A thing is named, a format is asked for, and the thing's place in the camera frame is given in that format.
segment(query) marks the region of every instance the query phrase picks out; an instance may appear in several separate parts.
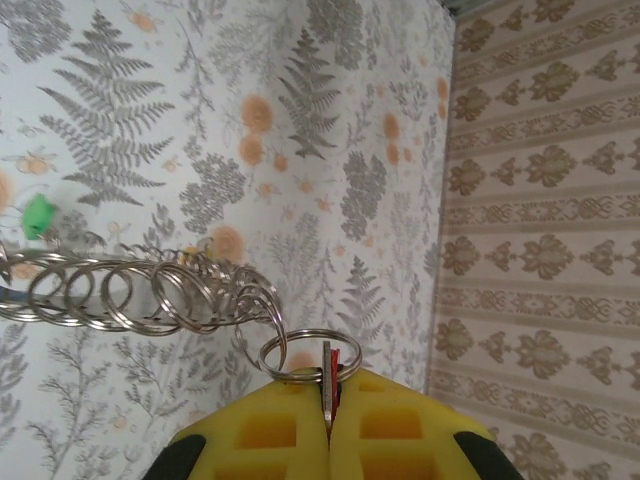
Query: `floral wallpaper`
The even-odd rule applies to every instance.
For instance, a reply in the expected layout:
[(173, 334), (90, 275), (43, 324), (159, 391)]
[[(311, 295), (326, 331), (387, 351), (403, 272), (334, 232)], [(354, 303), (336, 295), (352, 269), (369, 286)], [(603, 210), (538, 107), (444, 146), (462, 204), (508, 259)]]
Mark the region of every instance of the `floral wallpaper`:
[(429, 393), (530, 480), (640, 478), (639, 20), (503, 0), (457, 26)]
[[(39, 246), (20, 228), (36, 193), (69, 248), (213, 238), (277, 285), (289, 328), (346, 330), (424, 388), (454, 36), (435, 0), (0, 0), (0, 24), (6, 246)], [(253, 354), (273, 334), (243, 331)], [(269, 380), (233, 338), (1, 320), (0, 470), (140, 478)], [(318, 361), (292, 349), (286, 368)]]

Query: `green plastic piece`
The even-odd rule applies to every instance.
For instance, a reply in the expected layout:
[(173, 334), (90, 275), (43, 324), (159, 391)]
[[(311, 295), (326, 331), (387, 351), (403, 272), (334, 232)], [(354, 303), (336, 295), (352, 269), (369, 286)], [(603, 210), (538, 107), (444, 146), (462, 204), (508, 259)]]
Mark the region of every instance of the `green plastic piece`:
[(38, 240), (49, 229), (56, 212), (55, 205), (39, 193), (27, 204), (22, 215), (22, 229), (27, 240)]

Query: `black rubber edge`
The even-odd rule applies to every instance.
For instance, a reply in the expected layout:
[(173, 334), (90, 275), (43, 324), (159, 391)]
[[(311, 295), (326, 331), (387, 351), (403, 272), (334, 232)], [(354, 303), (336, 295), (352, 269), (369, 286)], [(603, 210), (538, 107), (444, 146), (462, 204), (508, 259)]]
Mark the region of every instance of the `black rubber edge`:
[(495, 442), (473, 432), (458, 432), (453, 438), (480, 480), (524, 480)]
[(165, 447), (142, 480), (188, 480), (207, 439), (189, 435)]

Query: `key ring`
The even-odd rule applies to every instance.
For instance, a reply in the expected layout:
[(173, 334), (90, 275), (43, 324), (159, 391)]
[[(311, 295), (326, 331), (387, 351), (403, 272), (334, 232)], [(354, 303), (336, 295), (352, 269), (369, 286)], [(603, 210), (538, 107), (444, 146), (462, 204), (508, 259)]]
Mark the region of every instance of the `key ring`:
[[(325, 338), (328, 340), (336, 340), (346, 343), (355, 351), (355, 357), (351, 363), (344, 365), (342, 370), (338, 372), (338, 382), (343, 382), (358, 371), (362, 365), (362, 348), (360, 344), (346, 333), (328, 330), (324, 328), (303, 328), (287, 332), (285, 341), (287, 343), (294, 340), (302, 340), (303, 338)], [(280, 380), (293, 385), (305, 385), (310, 383), (321, 383), (322, 372), (309, 373), (288, 373), (276, 370), (267, 364), (267, 355), (269, 355), (276, 347), (280, 346), (281, 339), (274, 337), (266, 342), (258, 353), (258, 365), (260, 370), (271, 376), (274, 380)]]

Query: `red tag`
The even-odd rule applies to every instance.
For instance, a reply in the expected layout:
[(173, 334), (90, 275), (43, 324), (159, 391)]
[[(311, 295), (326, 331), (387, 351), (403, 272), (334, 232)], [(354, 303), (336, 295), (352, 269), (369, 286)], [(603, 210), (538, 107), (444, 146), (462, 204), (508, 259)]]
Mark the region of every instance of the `red tag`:
[(340, 361), (340, 350), (331, 350), (331, 389), (333, 391), (333, 411), (331, 412), (331, 421), (336, 418), (336, 410), (338, 409), (338, 402), (340, 397), (338, 396), (338, 364)]

